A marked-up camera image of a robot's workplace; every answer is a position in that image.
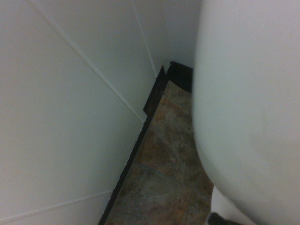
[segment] floor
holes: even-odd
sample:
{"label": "floor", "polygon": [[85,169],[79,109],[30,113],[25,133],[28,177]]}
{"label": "floor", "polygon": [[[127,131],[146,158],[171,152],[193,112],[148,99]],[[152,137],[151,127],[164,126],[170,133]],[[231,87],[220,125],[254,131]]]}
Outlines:
{"label": "floor", "polygon": [[106,225],[202,225],[212,189],[195,147],[191,94],[169,81]]}

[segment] black baseboard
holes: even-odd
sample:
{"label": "black baseboard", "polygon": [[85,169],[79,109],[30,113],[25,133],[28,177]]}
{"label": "black baseboard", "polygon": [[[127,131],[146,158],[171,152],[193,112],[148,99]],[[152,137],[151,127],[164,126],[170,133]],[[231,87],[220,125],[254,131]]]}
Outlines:
{"label": "black baseboard", "polygon": [[124,167],[122,174],[120,175],[119,181],[118,181],[115,189],[112,192],[111,198],[106,206],[106,209],[105,209],[98,225],[105,225],[105,223],[106,223],[108,215],[113,208],[113,204],[116,201],[117,196],[122,188],[122,185],[126,179],[128,172],[129,172],[129,169],[130,169],[131,165],[133,164],[134,158],[140,148],[143,138],[146,135],[148,127],[152,121],[152,118],[155,114],[155,111],[159,105],[160,99],[165,91],[165,88],[166,88],[169,80],[171,80],[173,83],[175,83],[182,89],[191,92],[191,90],[192,90],[192,74],[193,74],[192,68],[184,66],[182,64],[179,64],[177,62],[173,62],[173,61],[170,63],[167,73],[165,73],[164,67],[162,67],[160,69],[160,72],[156,78],[156,81],[154,83],[152,91],[151,91],[151,93],[148,97],[148,100],[146,102],[146,105],[143,109],[144,112],[147,114],[147,119],[144,122],[144,126],[139,134],[139,137],[135,143],[135,146],[132,149],[132,152],[129,156],[127,164]]}
{"label": "black baseboard", "polygon": [[191,67],[172,61],[168,74],[170,74],[170,80],[174,84],[192,93],[193,69]]}

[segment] toilet base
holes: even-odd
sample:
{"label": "toilet base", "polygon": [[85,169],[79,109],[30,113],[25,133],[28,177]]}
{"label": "toilet base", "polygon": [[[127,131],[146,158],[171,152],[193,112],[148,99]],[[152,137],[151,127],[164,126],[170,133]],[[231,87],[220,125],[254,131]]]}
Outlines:
{"label": "toilet base", "polygon": [[[211,211],[218,213],[226,220],[231,220],[242,225],[256,225],[238,210],[235,205],[228,201],[216,187],[214,187],[212,192]],[[208,225],[208,217],[206,218],[204,225]]]}

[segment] brown stone tile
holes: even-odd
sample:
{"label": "brown stone tile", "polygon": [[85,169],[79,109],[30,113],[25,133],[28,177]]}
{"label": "brown stone tile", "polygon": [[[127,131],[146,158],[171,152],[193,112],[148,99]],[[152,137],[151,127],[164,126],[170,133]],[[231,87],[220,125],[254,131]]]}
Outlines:
{"label": "brown stone tile", "polygon": [[178,87],[172,81],[169,81],[165,95],[172,101],[176,102],[180,106],[191,109],[192,108],[192,94]]}
{"label": "brown stone tile", "polygon": [[214,188],[214,184],[210,181],[204,168],[202,167],[202,170],[200,172],[198,182],[196,185],[196,189],[211,197],[213,188]]}
{"label": "brown stone tile", "polygon": [[135,162],[194,188],[201,163],[190,111],[162,97]]}
{"label": "brown stone tile", "polygon": [[133,164],[106,225],[179,225],[191,193]]}
{"label": "brown stone tile", "polygon": [[182,225],[202,225],[210,212],[211,199],[194,190],[187,205]]}

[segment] grout line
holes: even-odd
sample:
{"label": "grout line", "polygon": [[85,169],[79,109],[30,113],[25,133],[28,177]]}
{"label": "grout line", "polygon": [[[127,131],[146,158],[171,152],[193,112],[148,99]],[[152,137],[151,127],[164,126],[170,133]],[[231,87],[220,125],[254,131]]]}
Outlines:
{"label": "grout line", "polygon": [[32,216],[35,216],[35,215],[38,215],[38,214],[41,214],[41,213],[44,213],[44,212],[52,211],[52,210],[59,209],[59,208],[62,208],[62,207],[66,207],[66,206],[69,206],[69,205],[72,205],[72,204],[75,204],[75,203],[83,202],[83,201],[86,201],[88,199],[96,198],[98,196],[106,195],[106,194],[109,194],[111,192],[113,192],[113,190],[105,191],[105,192],[95,194],[95,195],[89,195],[87,197],[79,198],[79,199],[76,199],[76,200],[71,200],[69,202],[65,202],[65,203],[62,203],[62,204],[50,206],[48,208],[44,208],[44,209],[41,209],[41,210],[34,210],[34,211],[26,212],[26,213],[23,213],[23,214],[19,214],[17,216],[3,218],[3,219],[0,219],[0,224],[6,224],[6,223],[9,223],[9,222],[12,222],[12,221],[15,221],[15,220],[20,220],[20,219],[24,219],[24,218],[27,218],[27,217],[32,217]]}
{"label": "grout line", "polygon": [[184,186],[185,188],[188,188],[188,189],[190,189],[190,190],[193,190],[192,188],[186,186],[185,184],[179,182],[178,180],[175,180],[175,179],[173,179],[173,178],[171,178],[171,177],[169,177],[169,176],[167,176],[167,175],[165,175],[165,174],[163,174],[163,173],[161,173],[161,172],[159,172],[159,171],[156,171],[156,170],[154,170],[154,169],[152,169],[152,168],[150,168],[150,167],[147,167],[147,166],[144,166],[144,165],[142,165],[142,164],[140,164],[140,163],[135,163],[135,162],[134,162],[133,164],[135,164],[135,165],[137,165],[137,166],[140,166],[140,167],[142,167],[142,168],[144,168],[144,169],[146,169],[146,170],[149,170],[149,171],[151,171],[151,172],[153,172],[153,173],[155,173],[155,174],[157,174],[157,175],[159,175],[159,176],[162,176],[162,177],[164,177],[164,178],[167,178],[168,180],[171,180],[171,181],[173,181],[173,182],[175,182],[175,183],[177,183],[177,184],[179,184],[179,185],[181,185],[181,186]]}
{"label": "grout line", "polygon": [[127,100],[118,92],[112,83],[104,76],[104,74],[96,67],[96,65],[87,57],[80,47],[71,39],[71,37],[63,30],[63,28],[55,21],[55,19],[46,11],[38,0],[26,0],[37,13],[65,40],[75,53],[86,63],[86,65],[104,82],[104,84],[125,104],[125,106],[142,122],[145,121],[130,106]]}
{"label": "grout line", "polygon": [[137,10],[136,10],[136,7],[135,7],[135,3],[134,3],[134,0],[130,0],[131,1],[131,5],[132,5],[132,8],[133,8],[133,11],[135,13],[135,18],[137,20],[137,23],[139,25],[139,28],[140,28],[140,31],[141,31],[141,34],[142,34],[142,38],[144,40],[144,43],[145,43],[145,46],[146,46],[146,49],[147,49],[147,52],[148,52],[148,56],[149,56],[149,59],[150,59],[150,63],[152,65],[152,68],[153,68],[153,71],[154,71],[154,77],[156,78],[156,74],[157,71],[155,69],[155,66],[154,66],[154,62],[153,62],[153,59],[152,59],[152,56],[151,56],[151,53],[150,53],[150,49],[149,49],[149,46],[148,46],[148,43],[147,43],[147,40],[145,38],[145,35],[144,35],[144,32],[143,32],[143,29],[142,29],[142,24],[141,24],[141,21],[140,21],[140,18],[138,16],[138,13],[137,13]]}

